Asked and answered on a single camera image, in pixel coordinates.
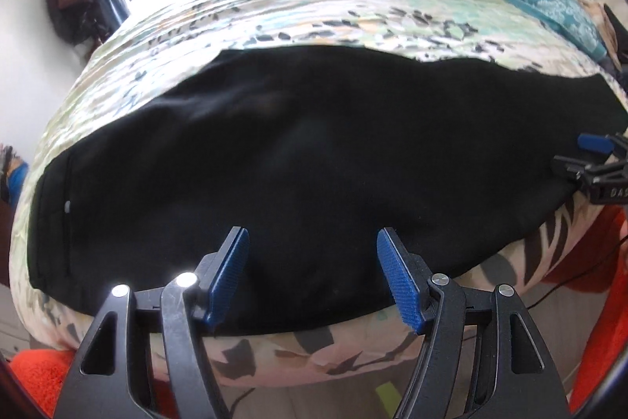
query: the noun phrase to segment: bedsheet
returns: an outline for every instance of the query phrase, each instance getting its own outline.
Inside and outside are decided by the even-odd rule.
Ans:
[[[96,51],[49,122],[24,184],[9,272],[20,318],[36,339],[76,348],[91,322],[29,283],[29,209],[45,166],[82,137],[196,73],[223,49],[295,44],[365,46],[419,60],[476,57],[567,77],[602,73],[571,43],[502,0],[189,0],[142,20],[132,17]],[[626,107],[619,85],[604,76]],[[513,241],[458,281],[481,289],[509,283],[523,293],[574,247],[599,211],[576,194],[525,240]],[[166,379],[161,337],[152,335],[151,342],[155,374]],[[415,358],[421,339],[390,307],[314,331],[208,337],[204,344],[221,384],[287,386]]]

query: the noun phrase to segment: wooden floor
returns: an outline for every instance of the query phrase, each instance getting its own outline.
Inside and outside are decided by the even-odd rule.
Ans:
[[[534,302],[548,289],[548,286],[538,286],[524,297],[524,302]],[[604,300],[604,295],[559,289],[531,312],[563,377],[566,392],[571,390],[575,370]],[[463,345],[448,412],[450,418],[463,412],[472,365],[473,342],[470,341]],[[375,389],[391,382],[403,394],[413,366],[412,362],[407,362],[382,371],[308,386],[258,388],[238,404],[234,419],[388,419]],[[223,388],[222,391],[230,406],[246,390]]]

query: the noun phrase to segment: yellow-green tape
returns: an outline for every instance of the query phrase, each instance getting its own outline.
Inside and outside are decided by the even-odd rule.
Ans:
[[[399,391],[391,382],[386,382],[376,388],[375,392],[378,393],[379,399],[384,405],[388,417],[393,419],[394,413],[397,411],[397,407],[401,403],[401,395]]]

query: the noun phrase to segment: cable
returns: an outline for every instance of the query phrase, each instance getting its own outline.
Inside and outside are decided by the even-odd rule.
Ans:
[[[233,404],[231,404],[231,408],[229,409],[229,416],[231,417],[231,419],[233,419],[234,413],[236,412],[236,408],[237,406],[240,404],[240,402],[246,398],[248,395],[250,395],[250,393],[252,393],[256,388],[253,387],[251,389],[249,389],[248,391],[246,391],[245,393],[242,393],[240,396],[238,396],[235,401],[233,402]]]
[[[575,275],[574,277],[570,277],[567,280],[564,280],[562,283],[558,283],[556,286],[554,286],[551,290],[549,290],[545,295],[543,295],[539,300],[537,300],[536,302],[534,302],[533,304],[529,305],[526,307],[526,309],[528,311],[530,311],[530,309],[534,309],[536,306],[538,306],[541,302],[543,302],[545,299],[547,299],[547,297],[549,297],[552,293],[554,293],[556,290],[560,289],[563,286],[566,286],[569,283],[572,283],[573,281],[576,281],[578,279],[580,279],[581,277],[584,277],[588,274],[590,274],[591,272],[597,270],[599,267],[601,267],[602,264],[604,264],[605,262],[607,262],[608,258],[610,258],[615,251],[620,248],[624,242],[628,241],[628,235],[626,235],[624,238],[622,238],[621,240],[619,240],[618,243],[616,243],[615,245],[613,245],[613,248],[608,251],[608,253],[597,263],[595,263],[594,265],[592,265],[591,267],[589,267],[588,269],[586,269],[585,271],[581,272],[580,274]],[[462,339],[462,342],[464,343],[465,341],[469,341],[471,339],[474,339],[475,337],[477,337],[477,334],[473,334],[470,335],[469,337],[465,337]]]

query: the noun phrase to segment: blue textured pad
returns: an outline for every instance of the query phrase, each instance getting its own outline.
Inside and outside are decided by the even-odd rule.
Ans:
[[[424,321],[420,311],[419,290],[414,285],[406,264],[384,231],[378,233],[378,258],[401,319],[414,331],[420,331]]]
[[[610,155],[615,149],[615,144],[602,135],[580,134],[578,136],[578,146],[581,149]]]
[[[242,229],[227,252],[218,275],[209,290],[209,307],[205,323],[214,328],[221,324],[236,292],[240,275],[249,257],[249,232]]]

